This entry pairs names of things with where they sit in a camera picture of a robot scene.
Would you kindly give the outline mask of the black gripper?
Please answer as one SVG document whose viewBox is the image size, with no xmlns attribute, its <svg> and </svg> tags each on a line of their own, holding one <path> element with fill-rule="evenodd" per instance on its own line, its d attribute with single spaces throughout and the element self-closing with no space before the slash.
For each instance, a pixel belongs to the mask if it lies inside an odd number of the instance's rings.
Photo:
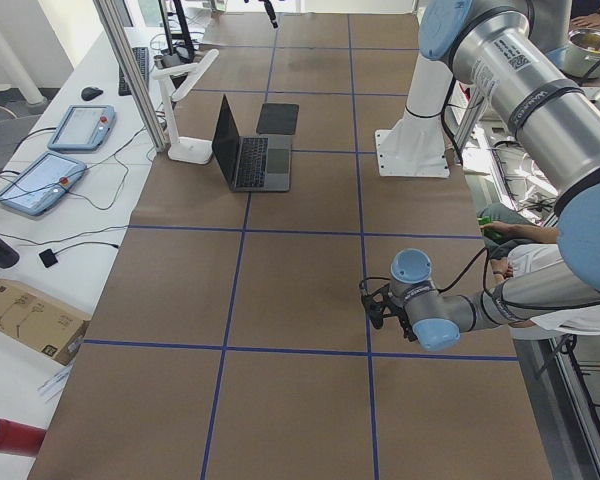
<svg viewBox="0 0 600 480">
<path fill-rule="evenodd" d="M 389 283 L 370 292 L 367 289 L 367 282 L 360 282 L 359 291 L 366 318 L 375 329 L 382 329 L 385 319 L 395 317 L 403 330 L 403 337 L 409 342 L 417 340 L 404 307 L 395 304 L 392 300 Z"/>
</svg>

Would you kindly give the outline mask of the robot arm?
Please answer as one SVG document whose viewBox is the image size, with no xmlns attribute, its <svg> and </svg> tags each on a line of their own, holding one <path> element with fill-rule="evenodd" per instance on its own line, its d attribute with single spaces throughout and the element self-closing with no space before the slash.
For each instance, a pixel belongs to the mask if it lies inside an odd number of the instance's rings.
<svg viewBox="0 0 600 480">
<path fill-rule="evenodd" d="M 376 132 L 383 176 L 445 177 L 445 108 L 456 83 L 472 97 L 463 122 L 490 106 L 557 190 L 554 229 L 526 227 L 559 252 L 472 296 L 437 288 L 421 250 L 400 251 L 386 283 L 361 300 L 370 323 L 396 318 L 428 351 L 465 332 L 509 326 L 534 338 L 600 335 L 600 111 L 557 67 L 569 5 L 551 1 L 433 1 L 402 118 Z"/>
</svg>

